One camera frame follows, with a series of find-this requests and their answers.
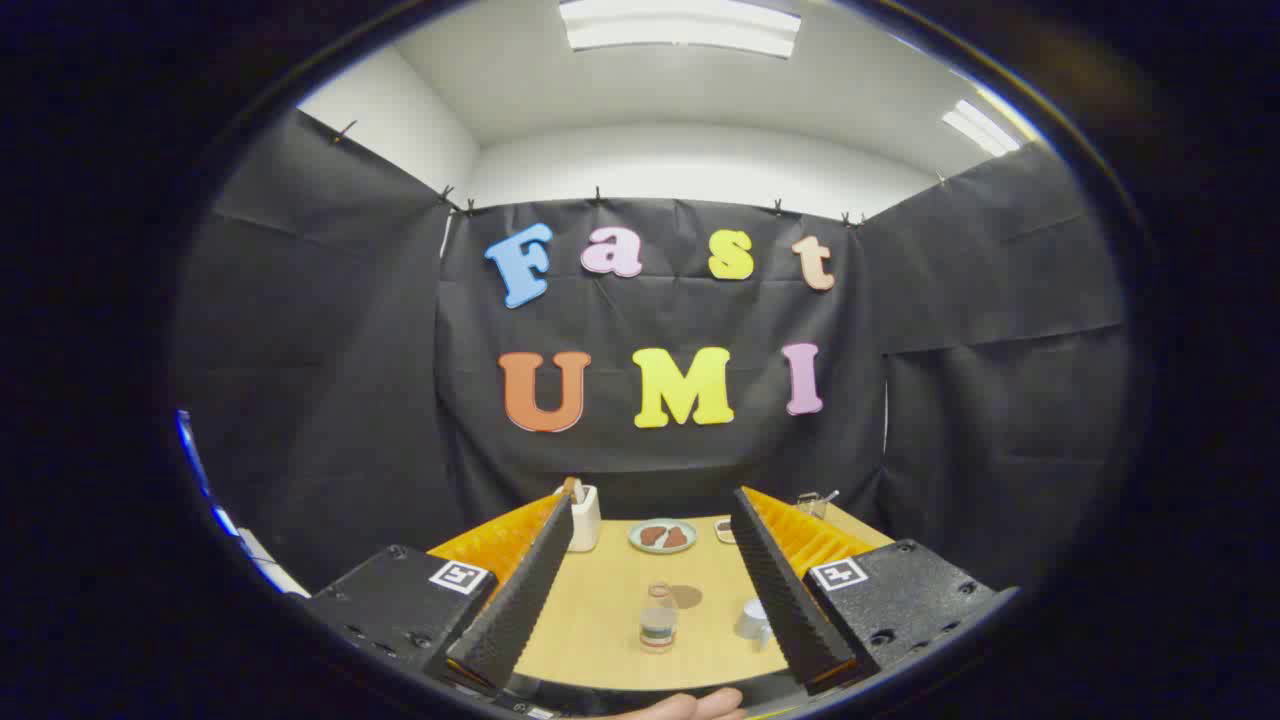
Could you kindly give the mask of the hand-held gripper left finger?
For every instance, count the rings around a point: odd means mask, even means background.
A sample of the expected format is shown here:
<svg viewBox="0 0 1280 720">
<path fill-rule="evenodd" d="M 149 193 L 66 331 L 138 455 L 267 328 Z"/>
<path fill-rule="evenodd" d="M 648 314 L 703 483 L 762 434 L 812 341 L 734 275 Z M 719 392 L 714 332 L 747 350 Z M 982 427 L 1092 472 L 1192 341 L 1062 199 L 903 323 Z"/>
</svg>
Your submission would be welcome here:
<svg viewBox="0 0 1280 720">
<path fill-rule="evenodd" d="M 411 676 L 493 697 L 526 650 L 573 534 L 548 495 L 433 550 L 388 546 L 301 601 L 348 644 Z"/>
</svg>

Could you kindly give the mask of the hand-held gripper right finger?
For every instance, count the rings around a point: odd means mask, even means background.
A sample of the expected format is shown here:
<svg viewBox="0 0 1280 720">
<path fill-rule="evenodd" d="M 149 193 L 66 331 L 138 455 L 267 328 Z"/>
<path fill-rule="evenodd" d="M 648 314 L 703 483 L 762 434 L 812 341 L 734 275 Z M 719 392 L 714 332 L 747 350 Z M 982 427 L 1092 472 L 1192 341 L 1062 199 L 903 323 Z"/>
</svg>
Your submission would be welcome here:
<svg viewBox="0 0 1280 720">
<path fill-rule="evenodd" d="M 874 547 L 746 486 L 733 492 L 730 525 L 785 662 L 809 694 L 905 667 L 1019 594 L 919 541 Z"/>
</svg>

